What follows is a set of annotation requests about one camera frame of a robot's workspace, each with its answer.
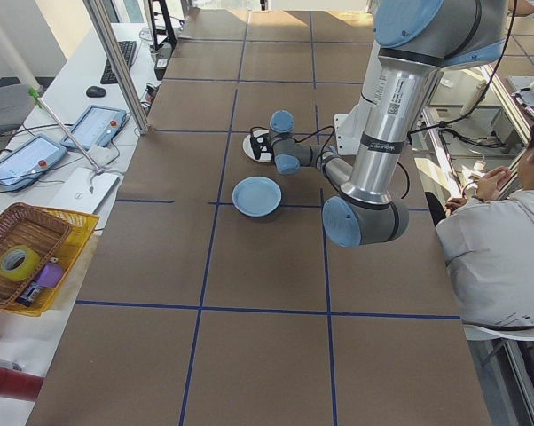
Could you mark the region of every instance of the tape roll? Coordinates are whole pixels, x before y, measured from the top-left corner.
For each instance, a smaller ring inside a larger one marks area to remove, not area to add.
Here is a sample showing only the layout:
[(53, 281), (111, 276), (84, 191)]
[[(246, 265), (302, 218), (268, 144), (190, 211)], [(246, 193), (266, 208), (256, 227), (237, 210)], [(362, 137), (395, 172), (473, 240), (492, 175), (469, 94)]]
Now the tape roll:
[(11, 281), (24, 281), (40, 263), (40, 256), (27, 246), (15, 246), (0, 257), (0, 275)]

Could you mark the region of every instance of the keyboard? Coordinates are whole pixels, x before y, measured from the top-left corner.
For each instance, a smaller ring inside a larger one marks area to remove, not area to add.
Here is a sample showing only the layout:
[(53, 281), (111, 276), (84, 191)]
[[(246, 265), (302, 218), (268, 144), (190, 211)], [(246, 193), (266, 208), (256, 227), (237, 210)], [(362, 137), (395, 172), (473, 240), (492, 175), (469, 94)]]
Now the keyboard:
[[(137, 42), (131, 42), (131, 41), (125, 41), (125, 42), (118, 42), (119, 47), (122, 50), (123, 57), (125, 58), (125, 62), (127, 63), (127, 66), (131, 68), (133, 65), (133, 59), (135, 58), (135, 50), (137, 49)], [(111, 64), (109, 63), (109, 59), (106, 60), (106, 67), (104, 68), (104, 74), (101, 76), (102, 84), (114, 84), (117, 83), (117, 77), (115, 76), (114, 71), (111, 69)]]

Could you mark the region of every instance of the chair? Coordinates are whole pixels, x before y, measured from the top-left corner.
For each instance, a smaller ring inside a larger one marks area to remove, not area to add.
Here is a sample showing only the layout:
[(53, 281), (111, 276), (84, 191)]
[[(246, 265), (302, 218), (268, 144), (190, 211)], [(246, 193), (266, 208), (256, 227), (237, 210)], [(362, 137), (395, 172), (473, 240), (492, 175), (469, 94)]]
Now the chair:
[(534, 342), (534, 327), (525, 330), (507, 331), (464, 324), (464, 333), (467, 340), (471, 341), (501, 339), (494, 346), (493, 351), (480, 363), (482, 367), (485, 367), (490, 362), (492, 357), (501, 349), (507, 340)]
[(35, 106), (29, 86), (14, 84), (0, 88), (0, 135), (18, 129)]

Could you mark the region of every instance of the tablet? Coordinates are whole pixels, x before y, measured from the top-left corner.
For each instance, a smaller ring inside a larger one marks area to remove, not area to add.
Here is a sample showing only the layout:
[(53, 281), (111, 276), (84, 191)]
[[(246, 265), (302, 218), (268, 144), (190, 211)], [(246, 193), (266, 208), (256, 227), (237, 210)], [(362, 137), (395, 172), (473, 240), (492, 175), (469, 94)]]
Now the tablet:
[[(94, 145), (107, 146), (122, 129), (127, 112), (109, 106), (90, 105), (72, 126), (70, 132), (87, 151)], [(68, 148), (75, 148), (74, 142), (65, 137), (60, 142)]]
[(0, 186), (17, 191), (33, 184), (48, 169), (59, 162), (66, 148), (38, 135), (0, 159)]

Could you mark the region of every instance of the yellow basket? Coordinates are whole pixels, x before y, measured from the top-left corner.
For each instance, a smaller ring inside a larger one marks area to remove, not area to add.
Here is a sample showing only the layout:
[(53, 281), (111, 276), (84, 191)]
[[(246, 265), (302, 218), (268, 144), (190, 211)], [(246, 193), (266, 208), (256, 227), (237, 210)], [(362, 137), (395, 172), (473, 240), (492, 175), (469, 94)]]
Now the yellow basket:
[(64, 269), (64, 275), (60, 279), (58, 286), (55, 288), (44, 288), (40, 295), (38, 295), (36, 300), (29, 307), (26, 307), (23, 304), (11, 303), (0, 309), (0, 311), (38, 317), (44, 311), (48, 310), (51, 307), (52, 302), (54, 302), (54, 299), (60, 291), (60, 288), (64, 284), (66, 276), (72, 270), (72, 266), (74, 266), (75, 261), (82, 253), (83, 248), (96, 229), (96, 225), (99, 221), (98, 216), (90, 215), (88, 213), (63, 209), (50, 209), (45, 207), (41, 207), (39, 209), (65, 220), (72, 225), (71, 233), (67, 236), (67, 238), (53, 255), (53, 257), (58, 259), (59, 265)]

